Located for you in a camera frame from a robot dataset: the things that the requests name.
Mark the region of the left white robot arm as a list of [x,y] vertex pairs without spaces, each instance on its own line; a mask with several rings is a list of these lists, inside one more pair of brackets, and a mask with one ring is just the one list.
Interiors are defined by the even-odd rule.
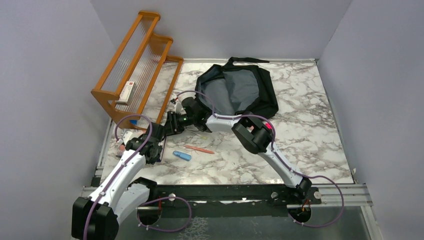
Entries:
[[125,150],[108,177],[87,197],[78,197],[72,206],[71,236],[78,240],[113,240],[120,223],[139,205],[152,205],[157,191],[148,183],[132,183],[147,164],[161,157],[165,127],[152,123],[137,136],[127,131],[117,140]]

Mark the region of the black backpack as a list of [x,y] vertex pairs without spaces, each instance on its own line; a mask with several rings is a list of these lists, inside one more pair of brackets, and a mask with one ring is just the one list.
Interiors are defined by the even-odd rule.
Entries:
[[273,117],[279,110],[270,72],[252,57],[231,57],[224,65],[214,64],[196,80],[197,100],[219,115],[244,112]]

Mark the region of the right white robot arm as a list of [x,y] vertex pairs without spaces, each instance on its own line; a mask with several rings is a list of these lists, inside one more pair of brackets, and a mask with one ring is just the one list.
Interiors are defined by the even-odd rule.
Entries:
[[289,188],[289,199],[300,204],[309,196],[312,182],[300,173],[278,149],[276,130],[270,121],[253,113],[239,115],[221,115],[215,113],[214,107],[207,107],[197,99],[188,97],[175,106],[182,110],[170,110],[164,124],[167,136],[178,135],[188,126],[196,127],[200,132],[233,133],[240,144],[251,154],[263,158],[280,176]]

